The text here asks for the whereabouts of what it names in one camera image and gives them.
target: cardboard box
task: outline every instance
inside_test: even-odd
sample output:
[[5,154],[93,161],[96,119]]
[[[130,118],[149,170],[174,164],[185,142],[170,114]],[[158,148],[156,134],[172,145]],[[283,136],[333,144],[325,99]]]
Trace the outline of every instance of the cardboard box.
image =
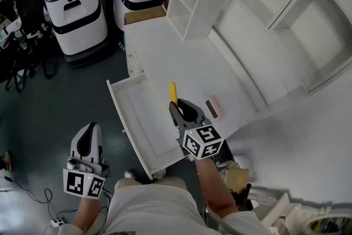
[[125,14],[125,25],[165,16],[166,13],[161,6],[133,11]]

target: white cabinet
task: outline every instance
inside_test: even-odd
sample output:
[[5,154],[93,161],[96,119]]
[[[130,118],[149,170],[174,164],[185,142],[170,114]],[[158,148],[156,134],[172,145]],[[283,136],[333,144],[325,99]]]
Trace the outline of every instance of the white cabinet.
[[[171,0],[171,23],[180,3]],[[316,89],[352,62],[351,0],[196,0],[185,11],[182,39],[215,26],[267,105],[300,86]]]
[[170,0],[167,17],[128,25],[125,37],[131,78],[108,85],[151,178],[183,158],[171,81],[211,120],[205,101],[216,95],[225,116],[212,122],[227,138],[313,95],[352,62],[352,1]]
[[352,62],[351,0],[292,0],[271,26],[308,91]]

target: human arm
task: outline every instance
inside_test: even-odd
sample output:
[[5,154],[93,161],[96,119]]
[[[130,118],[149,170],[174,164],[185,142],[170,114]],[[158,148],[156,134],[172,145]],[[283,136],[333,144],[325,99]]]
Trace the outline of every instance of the human arm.
[[203,197],[220,218],[238,212],[235,200],[211,158],[195,160]]
[[97,234],[106,218],[100,209],[99,200],[81,198],[73,223],[60,226],[58,235]]
[[86,232],[93,225],[101,210],[99,200],[81,198],[73,225]]

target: white robot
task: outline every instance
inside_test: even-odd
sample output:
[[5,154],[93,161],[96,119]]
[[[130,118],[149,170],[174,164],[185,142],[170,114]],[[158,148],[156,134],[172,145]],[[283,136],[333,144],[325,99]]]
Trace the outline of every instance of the white robot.
[[83,127],[72,140],[67,168],[63,170],[66,193],[82,198],[99,198],[110,172],[102,152],[99,125],[90,123]]

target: white cable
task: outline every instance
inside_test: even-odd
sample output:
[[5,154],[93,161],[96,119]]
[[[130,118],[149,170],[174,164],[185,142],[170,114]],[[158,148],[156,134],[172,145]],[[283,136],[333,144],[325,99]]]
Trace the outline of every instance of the white cable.
[[42,235],[44,235],[44,232],[46,231],[46,229],[48,229],[49,226],[51,226],[51,223],[47,227],[45,227],[45,229],[43,230]]

